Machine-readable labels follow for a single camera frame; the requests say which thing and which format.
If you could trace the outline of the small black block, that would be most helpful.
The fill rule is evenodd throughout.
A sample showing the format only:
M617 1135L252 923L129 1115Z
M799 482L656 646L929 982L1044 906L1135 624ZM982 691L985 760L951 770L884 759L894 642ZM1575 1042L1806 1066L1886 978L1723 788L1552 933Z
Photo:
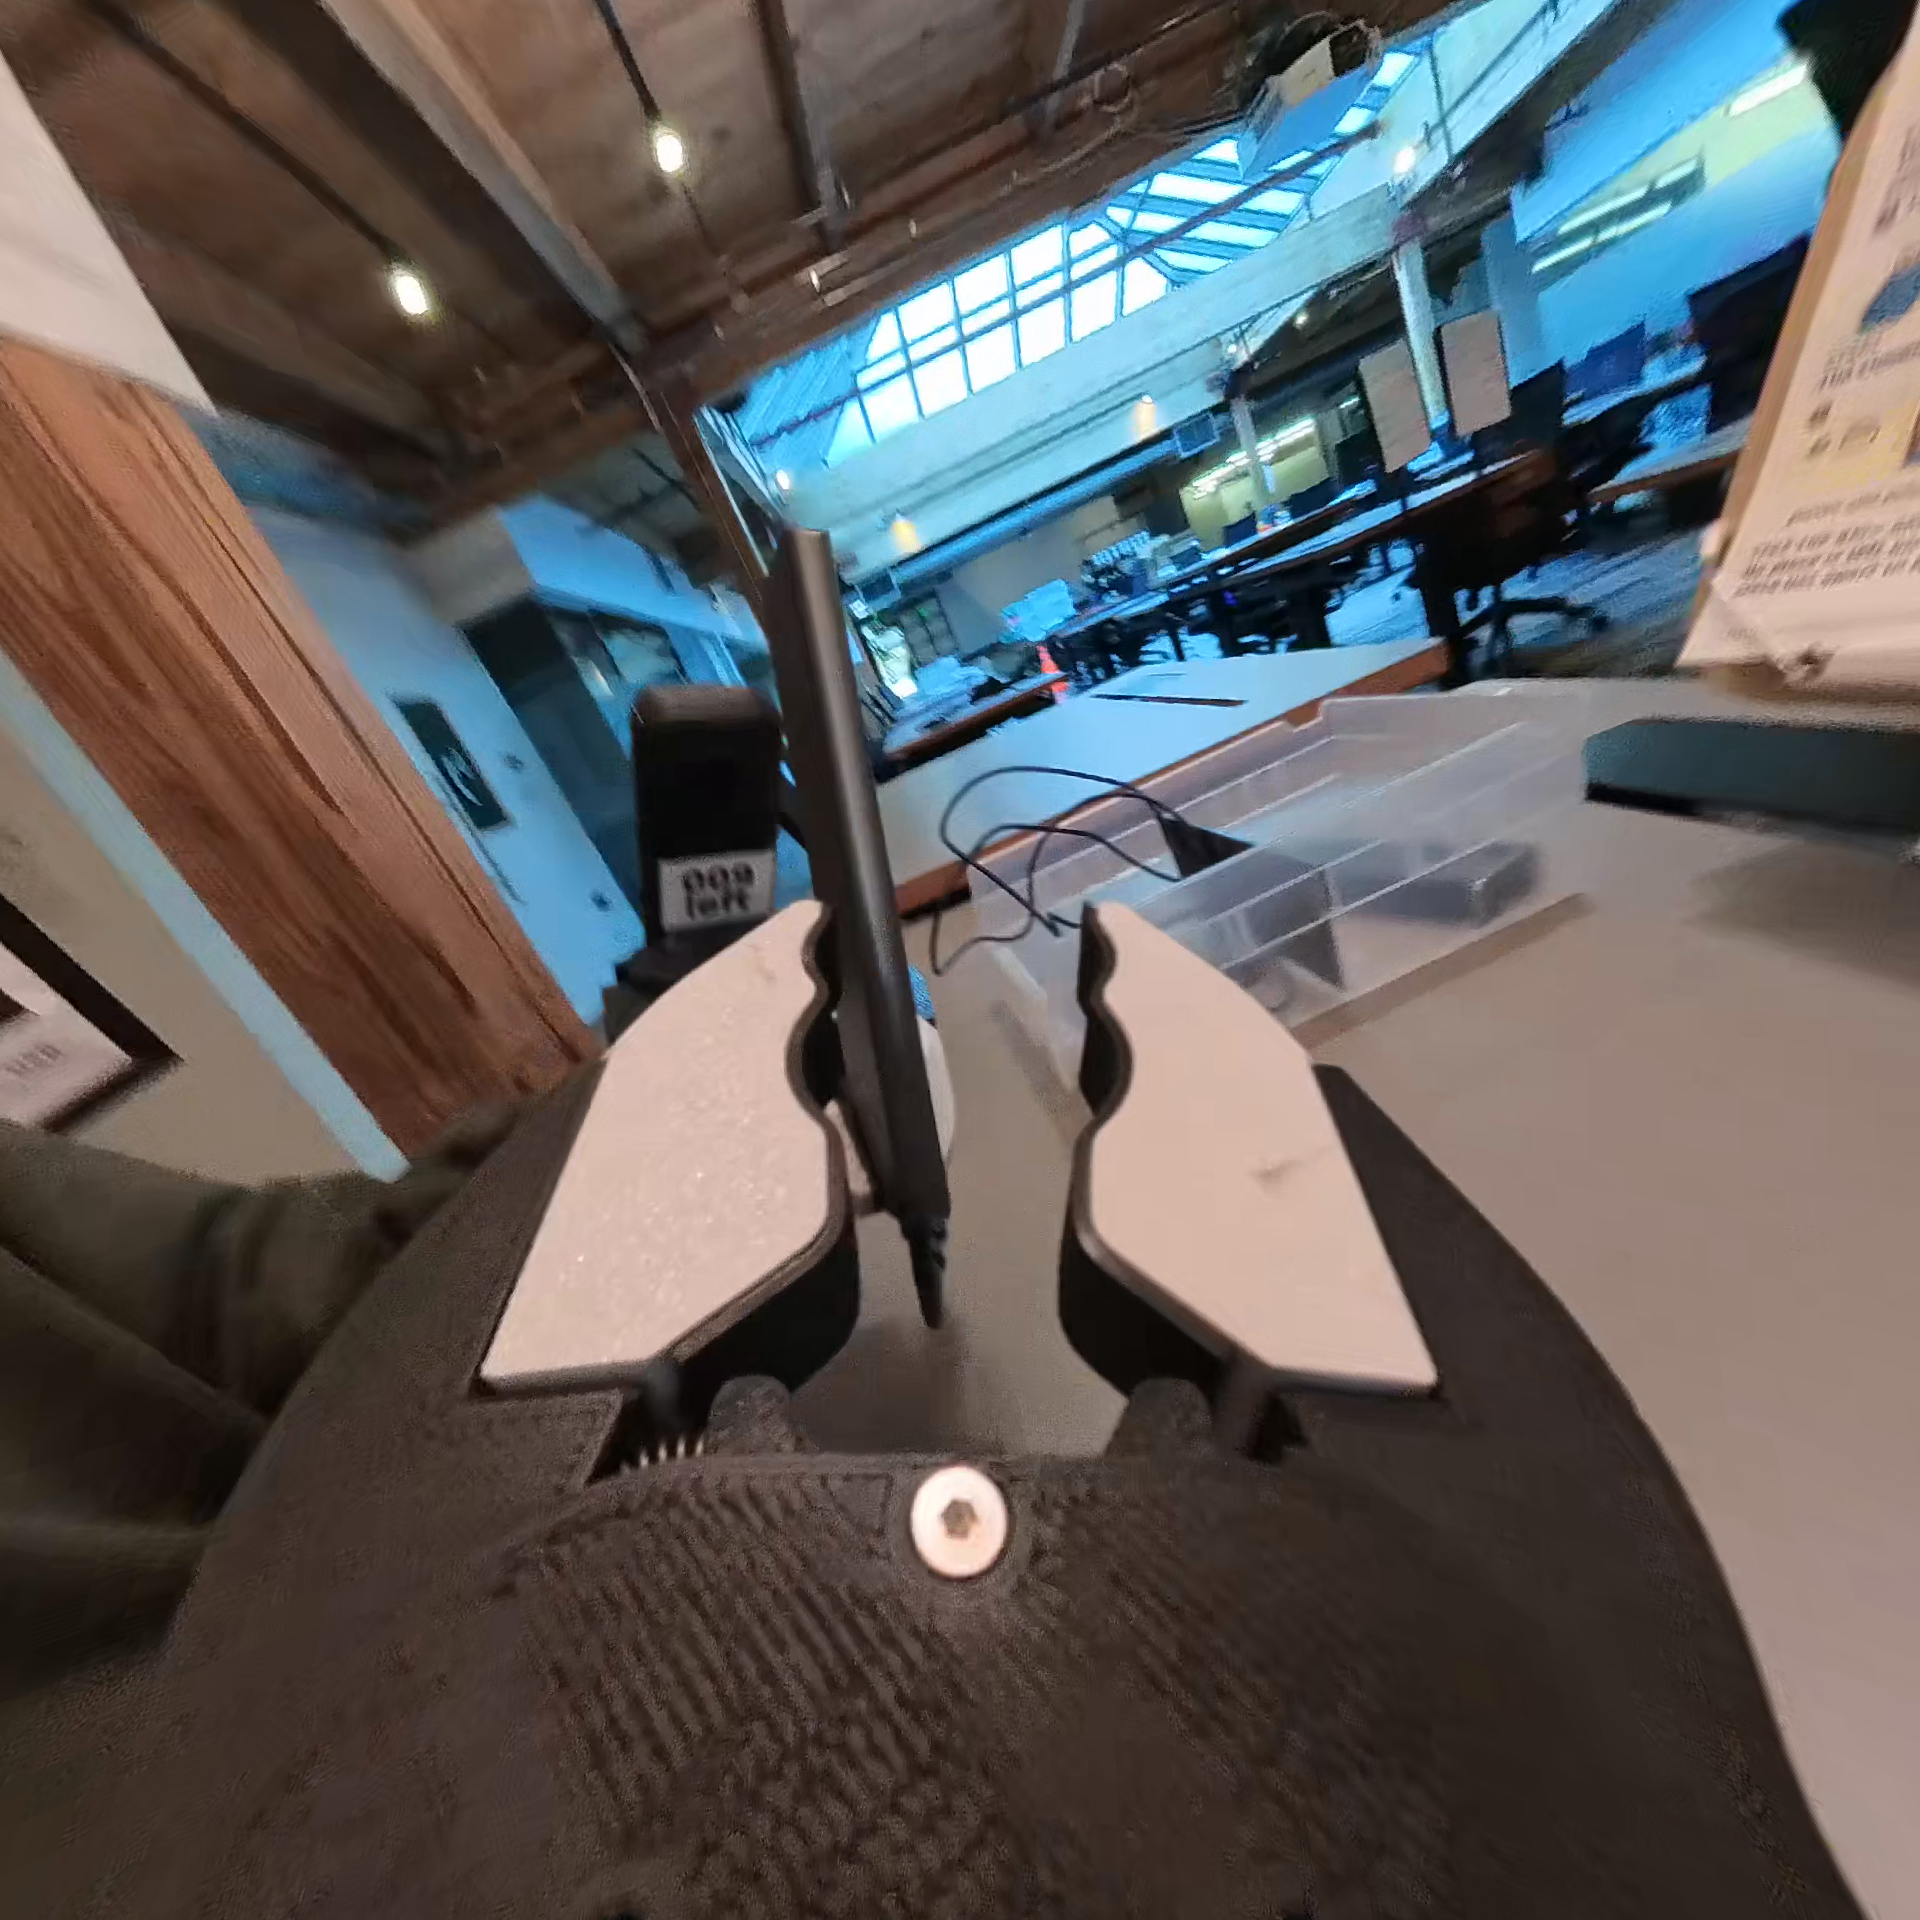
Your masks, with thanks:
M1543 864L1535 845L1493 840L1475 848L1436 848L1380 895L1380 909L1400 920L1488 927L1540 887Z

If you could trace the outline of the black framed picture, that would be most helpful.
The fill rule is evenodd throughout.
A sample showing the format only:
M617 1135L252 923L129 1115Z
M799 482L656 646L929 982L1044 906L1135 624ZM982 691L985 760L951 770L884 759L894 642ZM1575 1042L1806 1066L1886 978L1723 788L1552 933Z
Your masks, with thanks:
M173 1067L157 1034L1 901L1 1120L64 1135Z

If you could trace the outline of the person's left forearm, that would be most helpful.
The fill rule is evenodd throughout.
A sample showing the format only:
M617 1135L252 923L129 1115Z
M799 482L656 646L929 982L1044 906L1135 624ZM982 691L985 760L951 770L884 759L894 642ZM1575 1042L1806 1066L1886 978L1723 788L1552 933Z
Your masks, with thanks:
M4 1695L161 1632L310 1362L519 1115L269 1184L4 1122Z

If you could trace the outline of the clear plastic organizer tray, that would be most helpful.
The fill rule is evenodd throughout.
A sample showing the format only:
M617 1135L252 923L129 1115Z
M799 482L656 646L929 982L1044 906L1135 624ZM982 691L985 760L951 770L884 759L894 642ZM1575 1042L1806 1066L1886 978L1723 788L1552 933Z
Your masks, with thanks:
M1304 1040L1355 1007L1556 908L1550 840L1583 803L1583 727L1535 687L1333 701L1231 776L1172 781L1159 805L1096 795L1081 821L979 852L975 933L960 958L1000 974L1000 1002L1059 1080L1086 1019L1078 920L1129 906L1247 989ZM1534 898L1488 927L1392 918L1382 892L1436 848L1535 845Z

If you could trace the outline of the wooden post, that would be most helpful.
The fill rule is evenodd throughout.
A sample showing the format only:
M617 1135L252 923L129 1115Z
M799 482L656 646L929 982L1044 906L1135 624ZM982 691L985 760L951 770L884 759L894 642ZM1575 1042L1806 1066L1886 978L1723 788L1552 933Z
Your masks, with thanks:
M164 397L6 343L4 651L396 1148L596 1058Z

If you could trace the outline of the black flat device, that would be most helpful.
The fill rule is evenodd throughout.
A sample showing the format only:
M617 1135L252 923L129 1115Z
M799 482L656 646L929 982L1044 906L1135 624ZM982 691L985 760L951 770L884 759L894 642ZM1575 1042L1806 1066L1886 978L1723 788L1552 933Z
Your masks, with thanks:
M1646 718L1590 735L1582 776L1617 810L1918 836L1918 738L1881 727Z

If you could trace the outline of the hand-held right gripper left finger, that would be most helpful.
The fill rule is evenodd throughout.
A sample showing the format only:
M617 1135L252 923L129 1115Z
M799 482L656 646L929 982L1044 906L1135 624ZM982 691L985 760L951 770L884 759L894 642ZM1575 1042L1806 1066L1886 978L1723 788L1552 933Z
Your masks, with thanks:
M636 1386L740 1328L841 1244L848 1151L807 1091L828 915L793 903L612 1042L477 1364L505 1394Z

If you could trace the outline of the long wooden table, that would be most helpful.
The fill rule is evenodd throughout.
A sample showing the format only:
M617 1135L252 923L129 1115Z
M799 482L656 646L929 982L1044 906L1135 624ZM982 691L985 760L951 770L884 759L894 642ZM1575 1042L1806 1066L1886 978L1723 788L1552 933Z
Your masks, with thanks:
M1548 447L1527 447L1363 508L1304 539L1264 535L1240 560L1203 563L1149 592L1086 607L1047 635L1047 651L1084 683L1112 680L1159 642L1182 663L1190 637L1212 637L1225 659L1325 651L1331 613L1366 555L1406 543L1420 558L1443 516L1502 490L1535 486L1552 469Z

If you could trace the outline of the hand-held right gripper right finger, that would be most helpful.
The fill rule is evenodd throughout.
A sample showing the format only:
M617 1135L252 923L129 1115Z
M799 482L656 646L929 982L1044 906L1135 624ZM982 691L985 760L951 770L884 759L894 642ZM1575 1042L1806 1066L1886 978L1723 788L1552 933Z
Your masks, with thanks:
M1120 903L1081 923L1086 1019L1059 1311L1096 1379L1192 1386L1231 1450L1286 1394L1429 1402L1443 1383L1311 1056L1244 987Z

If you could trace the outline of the black wall sign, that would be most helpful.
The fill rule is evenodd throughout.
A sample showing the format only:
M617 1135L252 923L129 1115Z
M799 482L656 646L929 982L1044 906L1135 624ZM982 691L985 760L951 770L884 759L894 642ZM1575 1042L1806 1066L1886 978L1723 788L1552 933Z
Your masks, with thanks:
M511 813L500 803L461 734L451 725L443 706L424 696L400 696L393 706L423 750L443 800L467 828L480 835L510 828Z

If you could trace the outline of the grey desk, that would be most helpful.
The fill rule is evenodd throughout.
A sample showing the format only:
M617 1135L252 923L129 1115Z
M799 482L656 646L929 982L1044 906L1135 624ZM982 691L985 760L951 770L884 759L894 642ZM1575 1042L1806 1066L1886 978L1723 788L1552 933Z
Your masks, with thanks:
M1575 805L1573 901L1318 1024L1600 1347L1687 1485L1836 1858L1915 1915L1915 866ZM1052 1322L1076 1099L989 955L934 981L960 1098L967 1429L1107 1436Z

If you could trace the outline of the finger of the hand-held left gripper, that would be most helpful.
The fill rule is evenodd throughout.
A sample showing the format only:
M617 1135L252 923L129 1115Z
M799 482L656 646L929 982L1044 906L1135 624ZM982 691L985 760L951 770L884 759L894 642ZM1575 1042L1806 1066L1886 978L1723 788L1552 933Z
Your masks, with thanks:
M824 909L841 1103L877 1208L901 1230L921 1318L947 1318L951 1114L896 906L877 788L828 535L787 525L764 590L797 839Z

